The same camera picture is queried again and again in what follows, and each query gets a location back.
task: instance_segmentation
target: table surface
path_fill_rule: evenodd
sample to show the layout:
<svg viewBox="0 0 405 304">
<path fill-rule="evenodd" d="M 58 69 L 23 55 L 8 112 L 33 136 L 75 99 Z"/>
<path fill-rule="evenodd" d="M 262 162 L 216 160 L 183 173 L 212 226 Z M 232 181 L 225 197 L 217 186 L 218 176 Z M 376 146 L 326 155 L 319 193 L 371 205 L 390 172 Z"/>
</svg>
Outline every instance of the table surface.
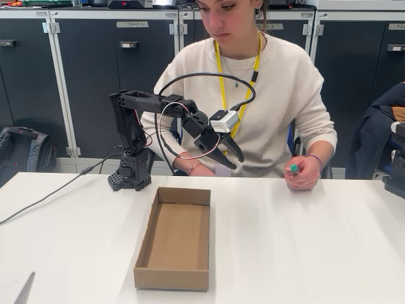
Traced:
<svg viewBox="0 0 405 304">
<path fill-rule="evenodd" d="M 0 189 L 0 219 L 73 174 L 18 174 Z M 132 268 L 158 186 L 211 189 L 208 292 L 138 290 Z M 113 192 L 86 175 L 0 226 L 0 303 L 32 271 L 28 304 L 404 303 L 405 200 L 381 181 L 153 177 Z"/>
</svg>

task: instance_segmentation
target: black backpack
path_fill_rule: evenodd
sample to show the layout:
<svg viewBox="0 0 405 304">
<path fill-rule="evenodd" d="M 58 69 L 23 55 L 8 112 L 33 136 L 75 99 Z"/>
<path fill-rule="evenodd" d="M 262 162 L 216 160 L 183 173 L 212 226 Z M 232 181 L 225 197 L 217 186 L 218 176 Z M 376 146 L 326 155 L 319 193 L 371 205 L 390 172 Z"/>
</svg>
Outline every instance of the black backpack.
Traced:
<svg viewBox="0 0 405 304">
<path fill-rule="evenodd" d="M 18 172 L 51 172 L 56 148 L 49 135 L 25 127 L 4 127 L 0 132 L 0 187 Z"/>
</svg>

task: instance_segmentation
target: yellow lanyard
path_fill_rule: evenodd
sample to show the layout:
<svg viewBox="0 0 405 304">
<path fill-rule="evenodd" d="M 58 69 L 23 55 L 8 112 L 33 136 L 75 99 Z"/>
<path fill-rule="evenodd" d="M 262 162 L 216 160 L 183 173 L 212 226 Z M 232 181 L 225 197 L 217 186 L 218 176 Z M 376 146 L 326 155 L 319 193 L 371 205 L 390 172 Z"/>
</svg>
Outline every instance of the yellow lanyard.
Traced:
<svg viewBox="0 0 405 304">
<path fill-rule="evenodd" d="M 215 44 L 215 51 L 216 51 L 216 65 L 218 66 L 218 71 L 220 73 L 222 73 L 222 64 L 221 64 L 221 54 L 220 54 L 220 47 L 218 45 L 218 43 L 216 43 L 216 41 L 214 41 Z M 250 81 L 250 85 L 253 86 L 253 84 L 256 82 L 256 78 L 257 78 L 257 71 L 259 68 L 259 62 L 260 62 L 260 52 L 261 52 L 261 36 L 259 33 L 259 47 L 258 47 L 258 54 L 256 56 L 256 58 L 254 59 L 254 71 L 253 71 L 253 77 Z M 227 109 L 227 102 L 226 102 L 226 96 L 225 96 L 225 84 L 223 82 L 223 77 L 220 77 L 220 87 L 221 87 L 221 95 L 222 95 L 222 107 L 224 110 Z M 246 97 L 245 100 L 247 100 L 251 95 L 251 90 L 247 89 L 246 92 Z M 246 108 L 246 104 L 244 104 L 242 107 L 240 107 L 240 113 L 239 113 L 239 122 L 235 125 L 235 127 L 232 129 L 230 135 L 232 136 L 232 138 L 235 137 L 236 132 L 238 131 L 240 122 L 242 121 L 242 117 L 245 113 L 245 108 Z"/>
</svg>

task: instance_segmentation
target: marker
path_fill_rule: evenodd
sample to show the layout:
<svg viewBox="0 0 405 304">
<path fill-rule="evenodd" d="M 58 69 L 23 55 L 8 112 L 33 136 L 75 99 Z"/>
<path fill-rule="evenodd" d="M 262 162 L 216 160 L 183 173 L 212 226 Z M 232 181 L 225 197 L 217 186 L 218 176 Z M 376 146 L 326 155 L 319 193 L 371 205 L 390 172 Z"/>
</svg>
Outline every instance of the marker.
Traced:
<svg viewBox="0 0 405 304">
<path fill-rule="evenodd" d="M 295 163 L 290 165 L 290 173 L 291 175 L 297 175 L 299 173 L 298 166 Z"/>
</svg>

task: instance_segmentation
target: necklace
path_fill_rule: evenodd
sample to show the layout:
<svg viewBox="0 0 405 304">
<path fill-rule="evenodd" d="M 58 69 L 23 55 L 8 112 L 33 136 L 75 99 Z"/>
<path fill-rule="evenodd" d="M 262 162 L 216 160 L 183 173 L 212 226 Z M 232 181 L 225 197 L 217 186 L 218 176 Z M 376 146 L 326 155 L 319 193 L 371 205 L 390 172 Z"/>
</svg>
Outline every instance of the necklace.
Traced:
<svg viewBox="0 0 405 304">
<path fill-rule="evenodd" d="M 256 53 L 256 57 L 259 56 L 260 45 L 261 45 L 261 43 L 260 43 L 260 42 L 261 42 L 261 37 L 260 37 L 260 32 L 259 32 L 259 31 L 258 31 L 258 34 L 259 34 L 259 43 L 258 43 L 258 51 L 257 51 L 257 53 Z M 225 63 L 225 66 L 228 68 L 230 74 L 235 77 L 235 75 L 232 73 L 231 69 L 229 68 L 227 61 L 226 61 L 226 60 L 223 60 L 223 62 Z M 254 61 L 253 61 L 252 65 L 246 70 L 246 72 L 245 72 L 242 76 L 240 76 L 240 77 L 238 77 L 238 78 L 243 79 L 243 77 L 250 71 L 250 69 L 253 67 L 253 65 L 254 65 Z M 235 87 L 238 87 L 238 86 L 239 86 L 239 85 L 238 85 L 238 81 L 235 81 Z"/>
</svg>

